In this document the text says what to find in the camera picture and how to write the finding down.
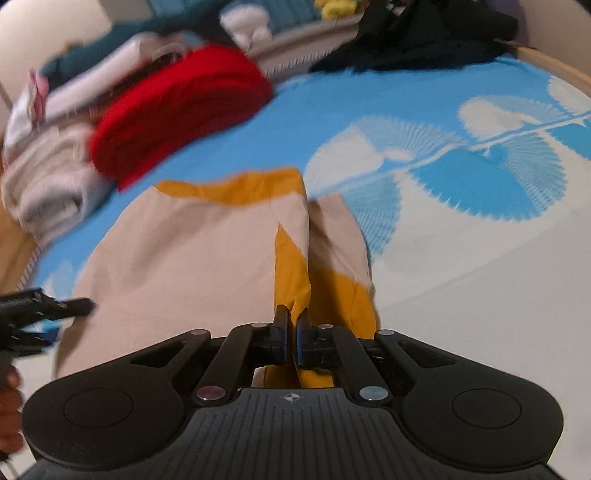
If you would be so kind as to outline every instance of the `logo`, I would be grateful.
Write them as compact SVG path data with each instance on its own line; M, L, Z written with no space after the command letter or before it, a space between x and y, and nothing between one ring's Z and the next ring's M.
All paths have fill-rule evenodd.
M299 399L304 398L301 395L298 395L294 392L289 392L285 397L282 397L283 400L288 401L289 403L297 402Z

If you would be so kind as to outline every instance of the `metal rivet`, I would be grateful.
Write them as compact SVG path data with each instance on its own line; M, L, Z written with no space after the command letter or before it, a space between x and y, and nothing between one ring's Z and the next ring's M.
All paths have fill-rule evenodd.
M389 395L388 390L377 385L363 387L359 390L359 396L367 401L380 401Z
M226 391L217 385L206 385L205 387L199 388L196 394L197 398L203 401L214 401L223 398L223 396L226 394Z

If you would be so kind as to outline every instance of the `person's hand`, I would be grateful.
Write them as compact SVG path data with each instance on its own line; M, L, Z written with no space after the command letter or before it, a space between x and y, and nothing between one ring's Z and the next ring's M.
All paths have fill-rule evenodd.
M12 367L7 376L7 387L0 391L0 450L15 453L23 446L21 431L21 393L17 390L21 378Z

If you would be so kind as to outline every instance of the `folded clothes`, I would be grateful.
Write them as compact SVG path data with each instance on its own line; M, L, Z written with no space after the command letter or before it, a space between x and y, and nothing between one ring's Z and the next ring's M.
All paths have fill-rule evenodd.
M4 132L2 163L7 168L15 155L13 147L43 122L47 102L47 80L35 70L29 72L25 88L12 107Z
M10 148L4 151L5 166L10 165L39 135L53 127L63 129L69 125L77 123L90 123L96 125L103 117L108 107L128 89L139 83L144 78L153 73L175 63L181 59L178 48L167 44L162 50L158 51L158 58L148 63L139 70L125 77L115 86L111 87L105 93L92 99L85 105L75 106L64 111L61 115L51 119L46 119L42 124L33 125L29 134L20 139L16 144L11 144Z
M184 38L180 33L168 37L140 33L95 67L52 91L47 99L43 96L43 93L47 95L47 81L32 73L8 120L3 152L6 161L12 161L22 151L22 141L30 135L35 137L35 131L38 132L40 126L51 125L64 117L76 115L79 109L101 103L125 79L130 77L135 83L147 76L138 77L136 74L141 74L146 66L160 57L169 57L171 53L177 57L187 55L190 49L185 45ZM134 83L126 82L126 87Z
M105 93L122 79L150 63L169 44L176 47L181 55L189 52L174 37L160 37L151 32L133 36L90 70L52 91L47 99L46 120L50 121L65 111L85 105Z
M246 121L272 94L242 52L208 45L125 92L97 127L92 161L123 189L190 141Z
M338 194L308 202L296 169L213 184L164 181L136 198L96 247L74 295L98 308L66 330L58 375L69 375L194 328L212 337L271 322L330 323L373 338L365 241ZM327 387L330 374L268 367L269 387Z
M112 189L88 158L94 128L57 127L37 138L4 173L4 208L41 248L92 213Z
M41 69L41 73L47 77L52 91L91 69L131 37L142 32L170 35L190 30L204 40L232 46L232 39L217 20L219 10L229 1L199 2L178 15L115 24L107 35L95 42L74 48L51 60Z

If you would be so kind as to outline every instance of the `yellow fabric panel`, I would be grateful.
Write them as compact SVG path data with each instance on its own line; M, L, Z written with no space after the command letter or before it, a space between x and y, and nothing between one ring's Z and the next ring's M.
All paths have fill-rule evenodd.
M275 237L275 308L285 305L295 325L309 304L310 280L306 259L280 225Z
M306 259L280 225L275 237L275 308L285 305L289 309L292 335L297 319L309 304L310 280ZM271 388L300 387L295 365L267 367L264 384Z
M233 206L263 202L289 193L298 193L306 198L304 182L296 168L272 170L267 173L248 172L209 185L166 180L158 183L156 188L171 197L193 197Z
M355 283L346 275L325 268L304 270L304 257L281 227L275 239L275 249L275 306L283 304L290 309L292 332L297 318L307 307L313 325L332 323L347 327L359 338L374 337L377 319L369 292L363 285ZM329 372L297 369L296 378L293 371L293 365L268 367L265 372L265 386L333 386Z
M308 314L312 325L347 327L358 338L373 338L377 329L374 306L367 289L349 277L325 268L310 268L312 295ZM329 372L298 370L304 388L333 387Z

